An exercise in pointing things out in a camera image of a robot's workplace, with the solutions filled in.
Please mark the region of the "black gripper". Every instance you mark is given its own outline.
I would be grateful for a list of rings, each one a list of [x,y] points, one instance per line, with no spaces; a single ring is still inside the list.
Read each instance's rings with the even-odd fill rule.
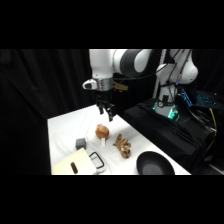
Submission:
[[[100,115],[104,114],[104,108],[107,108],[109,121],[113,120],[116,115],[116,106],[112,104],[112,91],[97,91],[96,92],[96,105],[100,111]]]

